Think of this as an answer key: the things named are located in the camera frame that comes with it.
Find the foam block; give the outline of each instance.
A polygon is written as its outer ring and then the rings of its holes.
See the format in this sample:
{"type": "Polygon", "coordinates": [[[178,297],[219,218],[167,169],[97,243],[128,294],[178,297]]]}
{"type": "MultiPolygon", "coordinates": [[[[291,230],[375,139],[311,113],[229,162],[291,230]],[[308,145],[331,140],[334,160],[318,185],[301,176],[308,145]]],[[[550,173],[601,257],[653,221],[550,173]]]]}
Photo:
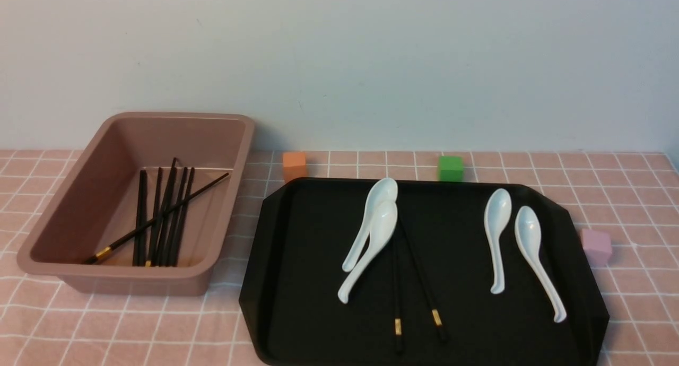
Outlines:
{"type": "Polygon", "coordinates": [[[606,232],[583,229],[580,231],[582,248],[585,250],[589,266],[603,267],[613,254],[611,236],[606,232]]]}
{"type": "Polygon", "coordinates": [[[439,156],[439,181],[462,182],[465,178],[465,165],[460,156],[439,156]]]}
{"type": "Polygon", "coordinates": [[[283,180],[303,178],[308,175],[306,171],[306,155],[302,151],[288,151],[283,153],[283,180]]]}

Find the black chopstick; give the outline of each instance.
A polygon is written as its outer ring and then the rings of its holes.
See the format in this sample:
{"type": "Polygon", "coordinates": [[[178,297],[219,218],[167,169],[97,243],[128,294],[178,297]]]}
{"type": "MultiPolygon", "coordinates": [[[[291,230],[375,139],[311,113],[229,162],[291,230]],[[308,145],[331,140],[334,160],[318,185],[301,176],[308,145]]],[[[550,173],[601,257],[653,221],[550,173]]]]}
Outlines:
{"type": "Polygon", "coordinates": [[[146,221],[146,223],[144,223],[142,226],[139,226],[139,228],[133,229],[132,231],[126,233],[125,236],[119,238],[115,242],[110,243],[108,247],[104,248],[103,250],[100,250],[96,255],[92,255],[92,256],[88,257],[81,264],[95,264],[99,260],[110,255],[112,253],[112,251],[116,250],[121,245],[128,242],[128,240],[133,238],[134,236],[136,236],[136,234],[138,234],[141,231],[144,231],[146,228],[153,225],[153,223],[155,223],[156,221],[159,221],[159,220],[166,218],[173,211],[175,211],[179,207],[182,207],[184,204],[187,204],[194,197],[197,197],[200,194],[202,194],[203,192],[206,192],[207,189],[209,189],[210,187],[213,187],[217,183],[221,182],[221,180],[228,177],[228,175],[230,175],[230,172],[226,172],[226,173],[224,173],[224,175],[218,177],[217,179],[214,179],[212,182],[209,182],[207,185],[204,185],[201,189],[199,189],[196,192],[194,192],[193,194],[189,195],[189,197],[185,198],[184,200],[182,200],[181,202],[179,202],[177,204],[174,204],[174,206],[169,207],[167,211],[160,212],[158,214],[158,216],[156,216],[155,218],[153,218],[151,220],[146,221]]]}
{"type": "MultiPolygon", "coordinates": [[[[165,185],[165,194],[163,195],[162,211],[166,212],[168,207],[172,205],[172,194],[175,192],[175,180],[177,180],[177,158],[172,160],[172,167],[170,167],[170,175],[168,175],[168,184],[165,185]]],[[[168,221],[162,219],[160,222],[160,234],[158,235],[158,245],[155,248],[155,253],[151,257],[151,266],[159,265],[160,258],[165,247],[167,239],[168,221]]]]}
{"type": "Polygon", "coordinates": [[[397,220],[398,226],[401,228],[401,232],[403,233],[403,238],[405,238],[405,243],[408,246],[410,258],[412,259],[413,264],[415,264],[415,271],[417,271],[417,279],[420,281],[420,287],[422,288],[422,292],[424,292],[424,297],[426,298],[427,305],[429,305],[429,309],[431,310],[432,318],[434,318],[434,324],[436,325],[436,329],[439,333],[439,340],[441,342],[446,342],[448,341],[448,334],[446,334],[446,328],[443,327],[443,321],[441,321],[441,315],[439,313],[439,310],[436,308],[434,293],[432,293],[431,286],[427,281],[426,274],[424,273],[424,267],[422,267],[422,262],[420,261],[420,258],[418,257],[417,253],[415,252],[413,244],[410,242],[410,239],[408,238],[408,234],[407,231],[405,230],[405,227],[403,226],[403,222],[401,221],[400,218],[397,220]]]}
{"type": "MultiPolygon", "coordinates": [[[[158,214],[160,213],[160,190],[162,190],[162,184],[163,184],[163,168],[159,167],[158,177],[155,180],[155,196],[153,197],[154,219],[157,218],[158,214]]],[[[160,221],[157,221],[157,223],[153,224],[153,228],[151,228],[151,236],[149,238],[149,255],[145,259],[146,267],[151,266],[151,259],[155,254],[156,241],[158,240],[158,229],[160,228],[160,225],[158,223],[160,223],[160,221]]]]}
{"type": "MultiPolygon", "coordinates": [[[[186,177],[188,173],[189,169],[184,167],[184,169],[181,172],[181,179],[179,180],[179,190],[177,190],[177,202],[181,202],[181,200],[184,199],[184,186],[186,185],[186,177]]],[[[170,247],[172,246],[172,242],[175,239],[175,231],[177,231],[177,221],[179,220],[179,214],[185,207],[186,206],[180,208],[179,211],[176,211],[175,213],[172,214],[172,223],[170,223],[170,231],[168,232],[168,238],[167,241],[165,242],[165,245],[163,246],[163,252],[160,254],[160,261],[158,262],[158,266],[160,267],[167,267],[168,265],[170,265],[170,247]]]]}
{"type": "MultiPolygon", "coordinates": [[[[196,168],[191,168],[191,173],[189,174],[189,182],[186,185],[186,198],[191,194],[191,186],[194,184],[194,175],[196,174],[196,168]]],[[[172,247],[170,248],[170,266],[176,267],[179,262],[179,249],[181,248],[181,240],[184,238],[184,223],[186,221],[186,214],[189,211],[189,204],[184,204],[181,208],[179,216],[179,225],[177,225],[177,230],[175,231],[175,237],[172,238],[172,247]]]]}
{"type": "MultiPolygon", "coordinates": [[[[146,221],[146,170],[139,172],[139,192],[136,200],[136,226],[146,221]]],[[[146,232],[134,236],[133,266],[139,267],[146,260],[146,232]]]]}
{"type": "Polygon", "coordinates": [[[391,262],[393,274],[393,291],[394,291],[394,335],[395,335],[395,351],[396,354],[403,352],[403,329],[401,327],[401,289],[399,284],[401,278],[398,276],[398,248],[396,247],[396,240],[391,240],[391,262]]]}

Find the spoon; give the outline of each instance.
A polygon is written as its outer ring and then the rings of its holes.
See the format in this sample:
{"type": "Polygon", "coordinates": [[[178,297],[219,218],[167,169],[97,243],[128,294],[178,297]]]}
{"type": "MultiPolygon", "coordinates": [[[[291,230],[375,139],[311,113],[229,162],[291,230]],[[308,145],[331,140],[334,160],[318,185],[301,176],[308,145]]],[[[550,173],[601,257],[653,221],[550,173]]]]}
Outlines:
{"type": "Polygon", "coordinates": [[[519,213],[516,215],[514,233],[521,254],[535,272],[535,276],[538,276],[538,280],[543,285],[548,298],[550,298],[552,308],[554,308],[554,322],[562,322],[567,314],[554,284],[552,284],[543,264],[540,262],[539,252],[542,233],[538,216],[531,207],[523,206],[519,209],[519,213]]]}
{"type": "Polygon", "coordinates": [[[388,200],[376,207],[370,223],[370,243],[368,244],[368,249],[354,269],[351,270],[349,276],[346,277],[342,286],[339,287],[339,291],[337,291],[337,296],[342,303],[349,302],[351,288],[354,287],[354,284],[361,277],[368,264],[391,239],[394,228],[396,228],[397,219],[398,209],[395,202],[388,200]]]}
{"type": "Polygon", "coordinates": [[[349,253],[346,255],[346,259],[342,263],[342,270],[345,272],[351,272],[356,266],[361,251],[365,247],[365,242],[368,240],[368,231],[370,228],[370,221],[375,214],[375,208],[380,205],[381,202],[391,201],[395,202],[398,196],[398,185],[396,181],[392,178],[384,178],[379,182],[375,183],[373,187],[368,192],[368,197],[365,200],[365,211],[363,212],[363,223],[361,223],[361,228],[359,228],[359,233],[356,235],[354,244],[351,246],[349,253]]]}
{"type": "Polygon", "coordinates": [[[506,189],[497,189],[490,195],[483,214],[485,236],[490,246],[490,259],[493,262],[493,286],[490,293],[499,294],[504,291],[504,267],[500,253],[500,234],[509,223],[511,216],[511,197],[506,189]]]}

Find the pink plastic container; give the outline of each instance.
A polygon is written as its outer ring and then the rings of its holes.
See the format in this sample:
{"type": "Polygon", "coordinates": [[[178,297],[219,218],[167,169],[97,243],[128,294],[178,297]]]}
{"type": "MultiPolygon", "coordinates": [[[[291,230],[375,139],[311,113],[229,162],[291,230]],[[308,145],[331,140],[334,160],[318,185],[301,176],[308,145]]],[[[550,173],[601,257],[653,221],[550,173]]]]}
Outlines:
{"type": "Polygon", "coordinates": [[[82,292],[205,293],[245,168],[254,122],[242,115],[126,112],[104,122],[17,255],[29,274],[59,277],[82,292]],[[152,211],[157,168],[172,158],[196,168],[193,190],[230,177],[189,203],[178,267],[133,267],[133,242],[96,265],[80,262],[133,230],[138,172],[149,173],[152,211]]]}

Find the table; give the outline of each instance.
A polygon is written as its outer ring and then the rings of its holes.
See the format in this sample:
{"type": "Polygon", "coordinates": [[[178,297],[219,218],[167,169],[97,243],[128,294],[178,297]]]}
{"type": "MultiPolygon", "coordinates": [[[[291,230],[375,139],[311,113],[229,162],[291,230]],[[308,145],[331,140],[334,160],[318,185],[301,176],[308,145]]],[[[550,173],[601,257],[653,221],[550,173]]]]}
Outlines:
{"type": "MultiPolygon", "coordinates": [[[[311,177],[436,180],[459,155],[465,180],[529,185],[577,228],[611,234],[594,268],[611,323],[599,364],[679,364],[679,175],[661,153],[308,151],[311,177]]],[[[208,293],[82,294],[16,266],[19,250],[80,151],[0,150],[0,364],[262,364],[238,293],[262,200],[283,185],[281,153],[253,151],[208,293]]]]}

